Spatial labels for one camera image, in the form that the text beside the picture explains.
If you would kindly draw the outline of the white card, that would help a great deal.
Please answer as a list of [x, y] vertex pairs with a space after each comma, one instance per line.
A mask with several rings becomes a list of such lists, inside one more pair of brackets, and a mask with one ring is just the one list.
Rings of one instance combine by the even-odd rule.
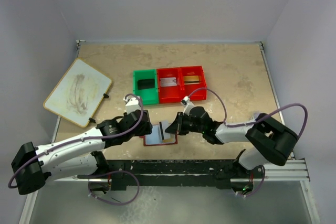
[[178, 85], [175, 77], [160, 78], [160, 87], [174, 87]]

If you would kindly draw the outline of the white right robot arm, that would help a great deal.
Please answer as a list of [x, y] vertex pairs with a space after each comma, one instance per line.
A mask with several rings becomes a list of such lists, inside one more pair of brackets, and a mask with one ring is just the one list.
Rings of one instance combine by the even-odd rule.
[[238, 126], [225, 125], [214, 121], [201, 106], [193, 107], [187, 114], [178, 112], [165, 132], [174, 135], [199, 133], [213, 145], [250, 142], [253, 147], [242, 151], [233, 166], [238, 177], [246, 177], [255, 167], [267, 163], [284, 166], [299, 139], [294, 131], [265, 113]]

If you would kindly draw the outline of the red leather card holder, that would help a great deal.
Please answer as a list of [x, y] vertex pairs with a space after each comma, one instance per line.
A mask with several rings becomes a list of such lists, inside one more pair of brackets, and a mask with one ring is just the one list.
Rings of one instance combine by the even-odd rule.
[[159, 125], [153, 125], [151, 134], [143, 136], [143, 145], [148, 146], [163, 146], [163, 145], [176, 145], [178, 143], [177, 135], [175, 136], [176, 142], [174, 144], [163, 144], [159, 133]]

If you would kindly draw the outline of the black VIP card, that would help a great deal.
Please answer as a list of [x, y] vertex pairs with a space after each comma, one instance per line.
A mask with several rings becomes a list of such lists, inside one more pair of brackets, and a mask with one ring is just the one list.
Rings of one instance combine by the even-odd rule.
[[154, 79], [140, 79], [137, 81], [137, 89], [152, 89], [155, 88], [155, 80]]

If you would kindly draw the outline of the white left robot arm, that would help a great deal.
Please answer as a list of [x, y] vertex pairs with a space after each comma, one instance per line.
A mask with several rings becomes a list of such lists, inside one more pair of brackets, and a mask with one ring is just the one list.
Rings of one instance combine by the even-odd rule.
[[148, 111], [135, 110], [57, 143], [40, 146], [25, 143], [11, 163], [14, 174], [8, 187], [17, 189], [20, 195], [28, 195], [49, 181], [72, 175], [102, 178], [108, 172], [102, 150], [151, 132]]

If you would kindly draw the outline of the silver VIP card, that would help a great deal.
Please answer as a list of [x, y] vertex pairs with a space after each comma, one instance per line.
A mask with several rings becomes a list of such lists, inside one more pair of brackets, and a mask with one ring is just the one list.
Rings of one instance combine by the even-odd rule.
[[171, 138], [170, 133], [166, 132], [166, 129], [169, 127], [169, 122], [168, 121], [160, 121], [159, 122], [159, 133], [161, 137], [161, 141], [165, 141]]

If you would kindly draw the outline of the gold card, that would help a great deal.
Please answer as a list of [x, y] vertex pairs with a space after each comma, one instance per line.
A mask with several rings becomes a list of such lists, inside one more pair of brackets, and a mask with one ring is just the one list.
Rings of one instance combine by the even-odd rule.
[[187, 84], [198, 84], [200, 83], [199, 76], [184, 76], [183, 82], [185, 85]]
[[162, 140], [163, 144], [174, 144], [176, 142], [175, 136]]

